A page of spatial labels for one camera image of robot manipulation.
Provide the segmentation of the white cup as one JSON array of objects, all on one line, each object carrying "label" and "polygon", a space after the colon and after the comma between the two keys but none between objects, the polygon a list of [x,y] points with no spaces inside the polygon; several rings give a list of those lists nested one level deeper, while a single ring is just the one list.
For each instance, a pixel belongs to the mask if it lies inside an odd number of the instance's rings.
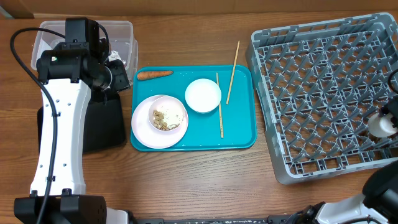
[{"label": "white cup", "polygon": [[384,116],[381,116],[380,113],[372,115],[368,121],[369,133],[377,138],[386,138],[396,134],[397,128],[393,127],[392,118],[391,113]]}]

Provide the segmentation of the white tissue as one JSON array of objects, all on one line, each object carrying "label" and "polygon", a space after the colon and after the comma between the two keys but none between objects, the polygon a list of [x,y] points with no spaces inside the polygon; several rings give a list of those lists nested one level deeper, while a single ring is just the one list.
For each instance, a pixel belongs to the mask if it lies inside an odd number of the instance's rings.
[{"label": "white tissue", "polygon": [[120,60],[120,61],[122,61],[123,65],[126,65],[126,61],[121,58],[119,52],[116,50],[112,50],[111,54],[108,56],[108,61],[112,62],[115,60]]}]

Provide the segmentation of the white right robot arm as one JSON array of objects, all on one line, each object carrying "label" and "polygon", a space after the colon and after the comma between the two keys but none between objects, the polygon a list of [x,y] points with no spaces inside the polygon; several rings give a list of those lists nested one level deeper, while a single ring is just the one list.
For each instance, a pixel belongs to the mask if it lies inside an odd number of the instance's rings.
[{"label": "white right robot arm", "polygon": [[[374,137],[397,134],[397,97],[369,121]],[[336,203],[319,203],[291,215],[287,223],[397,223],[397,162],[373,173],[362,193]]]}]

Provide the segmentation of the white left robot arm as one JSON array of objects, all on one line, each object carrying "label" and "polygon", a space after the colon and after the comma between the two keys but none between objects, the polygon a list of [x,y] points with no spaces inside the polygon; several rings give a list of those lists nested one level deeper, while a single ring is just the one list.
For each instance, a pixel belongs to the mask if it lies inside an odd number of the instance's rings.
[{"label": "white left robot arm", "polygon": [[68,18],[62,41],[42,52],[31,79],[43,95],[40,152],[30,195],[14,201],[23,223],[133,223],[126,210],[109,208],[104,197],[87,195],[83,176],[85,119],[92,98],[127,90],[121,60],[109,60],[106,29],[94,20]]}]

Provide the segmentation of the wooden chopstick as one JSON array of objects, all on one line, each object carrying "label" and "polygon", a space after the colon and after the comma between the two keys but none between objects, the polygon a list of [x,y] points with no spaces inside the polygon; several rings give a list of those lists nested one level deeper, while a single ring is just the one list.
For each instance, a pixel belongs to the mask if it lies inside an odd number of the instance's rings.
[{"label": "wooden chopstick", "polygon": [[221,88],[220,88],[218,72],[216,72],[216,83],[218,85],[218,88],[220,89],[220,102],[218,104],[218,112],[219,112],[219,120],[220,120],[220,135],[221,135],[221,139],[223,139],[224,131],[223,131],[223,117],[222,117],[222,109],[221,109],[222,93],[221,93]]},{"label": "wooden chopstick", "polygon": [[230,78],[230,83],[229,83],[229,88],[228,88],[228,95],[227,95],[227,99],[226,99],[226,104],[229,104],[229,99],[231,96],[231,89],[233,86],[233,80],[234,80],[234,74],[235,74],[235,69],[236,69],[236,63],[237,63],[237,59],[238,59],[238,53],[239,53],[239,46],[240,46],[240,40],[237,43],[236,46],[236,51],[235,51],[235,56],[234,56],[234,62],[233,62],[233,69],[231,72],[231,78]]}]

